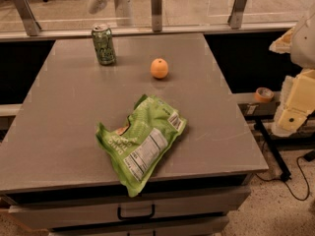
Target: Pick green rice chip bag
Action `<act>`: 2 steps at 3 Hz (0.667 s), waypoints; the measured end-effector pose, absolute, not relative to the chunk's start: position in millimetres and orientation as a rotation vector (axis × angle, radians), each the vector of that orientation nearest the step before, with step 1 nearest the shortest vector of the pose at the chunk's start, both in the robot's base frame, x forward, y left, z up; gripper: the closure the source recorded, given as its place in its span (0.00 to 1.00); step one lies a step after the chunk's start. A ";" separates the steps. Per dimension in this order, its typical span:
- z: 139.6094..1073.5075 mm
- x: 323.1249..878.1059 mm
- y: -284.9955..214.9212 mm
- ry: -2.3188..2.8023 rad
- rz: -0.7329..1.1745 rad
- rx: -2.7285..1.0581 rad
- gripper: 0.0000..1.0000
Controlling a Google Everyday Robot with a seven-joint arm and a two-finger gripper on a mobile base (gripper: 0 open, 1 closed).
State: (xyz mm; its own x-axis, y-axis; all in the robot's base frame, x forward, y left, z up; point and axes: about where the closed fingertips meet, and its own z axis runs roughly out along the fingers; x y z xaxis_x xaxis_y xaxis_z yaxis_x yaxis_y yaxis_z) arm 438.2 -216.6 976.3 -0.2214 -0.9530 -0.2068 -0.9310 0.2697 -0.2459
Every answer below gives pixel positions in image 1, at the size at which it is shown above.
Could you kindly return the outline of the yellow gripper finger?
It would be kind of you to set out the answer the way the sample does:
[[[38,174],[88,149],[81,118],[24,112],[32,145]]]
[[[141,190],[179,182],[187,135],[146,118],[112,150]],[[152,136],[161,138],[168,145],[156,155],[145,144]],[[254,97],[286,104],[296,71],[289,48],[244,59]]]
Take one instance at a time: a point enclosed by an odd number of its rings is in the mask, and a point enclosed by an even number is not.
[[[272,133],[288,137],[297,132],[315,111],[315,71],[303,69],[297,76],[286,76],[272,124]]]
[[[281,37],[272,42],[269,50],[279,54],[289,53],[291,49],[292,35],[293,29],[289,29]]]

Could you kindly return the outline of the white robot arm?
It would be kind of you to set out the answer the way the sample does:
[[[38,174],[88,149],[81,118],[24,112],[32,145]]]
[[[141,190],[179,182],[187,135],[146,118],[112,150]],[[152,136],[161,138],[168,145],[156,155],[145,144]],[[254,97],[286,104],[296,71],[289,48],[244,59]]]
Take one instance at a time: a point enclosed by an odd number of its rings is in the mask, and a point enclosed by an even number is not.
[[[302,68],[295,77],[286,76],[280,94],[280,105],[274,116],[272,132],[288,137],[297,132],[315,111],[315,17],[307,13],[292,29],[269,47],[273,52],[290,54],[293,64]]]

